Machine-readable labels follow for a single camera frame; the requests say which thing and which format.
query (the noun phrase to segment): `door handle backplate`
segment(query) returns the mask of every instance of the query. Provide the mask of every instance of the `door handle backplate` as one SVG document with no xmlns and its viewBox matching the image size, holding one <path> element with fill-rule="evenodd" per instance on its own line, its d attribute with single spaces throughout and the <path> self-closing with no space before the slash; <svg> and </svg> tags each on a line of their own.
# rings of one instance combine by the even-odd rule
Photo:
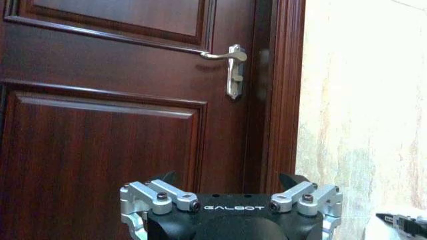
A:
<svg viewBox="0 0 427 240">
<path fill-rule="evenodd" d="M 243 94 L 243 74 L 245 62 L 249 60 L 249 55 L 243 47 L 237 44 L 229 49 L 229 54 L 214 55 L 203 52 L 201 56 L 207 60 L 229 60 L 229 76 L 227 76 L 227 95 L 233 100 L 237 100 Z"/>
</svg>

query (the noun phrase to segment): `wooden door frame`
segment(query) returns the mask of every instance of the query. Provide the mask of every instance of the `wooden door frame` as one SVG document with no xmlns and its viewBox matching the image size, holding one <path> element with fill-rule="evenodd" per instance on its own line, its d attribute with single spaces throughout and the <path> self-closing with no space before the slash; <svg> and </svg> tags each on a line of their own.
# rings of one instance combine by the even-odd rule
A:
<svg viewBox="0 0 427 240">
<path fill-rule="evenodd" d="M 247 193 L 281 192 L 279 173 L 295 173 L 305 20 L 306 0 L 257 1 L 243 168 Z"/>
</svg>

